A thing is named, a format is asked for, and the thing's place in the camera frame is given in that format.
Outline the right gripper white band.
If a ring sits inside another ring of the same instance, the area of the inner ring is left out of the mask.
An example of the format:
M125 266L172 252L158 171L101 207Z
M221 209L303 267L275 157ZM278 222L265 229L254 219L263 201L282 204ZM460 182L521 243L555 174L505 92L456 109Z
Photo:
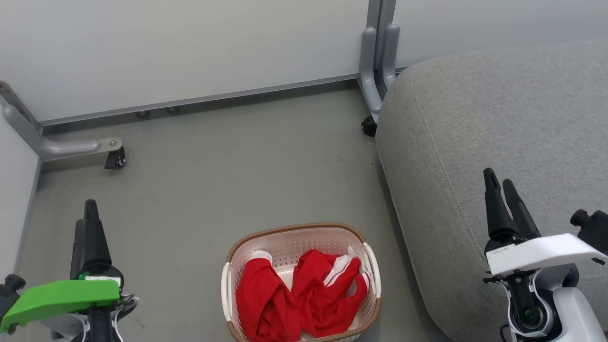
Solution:
M566 266L588 259L601 265L608 260L607 255L573 234L542 237L510 179L503 181L503 190L511 216L504 204L500 182L491 168L484 169L484 185L489 244L495 247L485 253L491 275L484 278L485 282L499 282L515 273Z

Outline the grey partition foot upright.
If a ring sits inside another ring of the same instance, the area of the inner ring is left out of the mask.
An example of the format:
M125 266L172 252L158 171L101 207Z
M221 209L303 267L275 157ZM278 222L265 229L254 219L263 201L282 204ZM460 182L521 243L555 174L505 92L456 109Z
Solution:
M362 33L358 83L370 115L379 119L382 95L397 78L400 27L393 23L397 0L369 0Z

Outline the red and white garment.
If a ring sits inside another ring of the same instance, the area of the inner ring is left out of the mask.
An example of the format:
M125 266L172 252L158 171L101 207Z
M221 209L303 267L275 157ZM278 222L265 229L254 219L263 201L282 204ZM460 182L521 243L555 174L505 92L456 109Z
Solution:
M370 274L353 252L306 251L287 286L271 255L256 251L235 292L241 328L249 342L298 342L345 333L371 288Z

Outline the grey fabric sofa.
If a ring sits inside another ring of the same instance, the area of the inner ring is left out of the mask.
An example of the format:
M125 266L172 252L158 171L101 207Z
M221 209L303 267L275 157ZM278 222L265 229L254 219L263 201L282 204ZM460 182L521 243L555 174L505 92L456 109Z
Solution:
M506 294L485 284L483 171L511 179L541 235L608 213L608 38L493 48L412 65L376 143L430 318L455 342L502 342Z

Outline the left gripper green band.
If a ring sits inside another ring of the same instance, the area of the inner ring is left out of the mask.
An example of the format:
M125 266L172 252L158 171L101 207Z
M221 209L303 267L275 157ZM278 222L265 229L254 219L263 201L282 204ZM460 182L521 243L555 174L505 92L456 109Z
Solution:
M85 201L83 219L76 221L70 264L70 279L35 286L20 298L0 323L0 333L13 333L18 326L62 314L88 315L91 310L109 309L117 322L130 314L138 297L124 294L124 277L112 266L104 226L97 202Z

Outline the grey partition foot long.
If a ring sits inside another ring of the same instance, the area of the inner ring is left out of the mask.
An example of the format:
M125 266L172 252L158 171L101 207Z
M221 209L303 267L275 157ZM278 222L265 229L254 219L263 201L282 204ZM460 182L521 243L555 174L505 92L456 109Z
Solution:
M123 146L120 138L87 139L84 141L59 142L42 134L42 125L31 115L9 85L0 80L0 112L8 124L44 162L107 154Z

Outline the cream perforated laundry basket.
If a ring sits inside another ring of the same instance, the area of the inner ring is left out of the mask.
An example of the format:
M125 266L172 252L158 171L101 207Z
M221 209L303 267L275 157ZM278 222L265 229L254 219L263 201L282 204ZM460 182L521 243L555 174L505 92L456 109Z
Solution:
M381 277L373 249L365 237L339 222L291 225L245 236L228 253L221 275L221 300L228 330L235 342L248 342L237 311L236 289L250 256L257 250L268 252L275 271L287 286L291 286L297 260L311 249L332 255L352 250L362 258L363 270L371 276L371 289L349 329L341 334L313 339L313 342L354 342L374 325L381 308Z

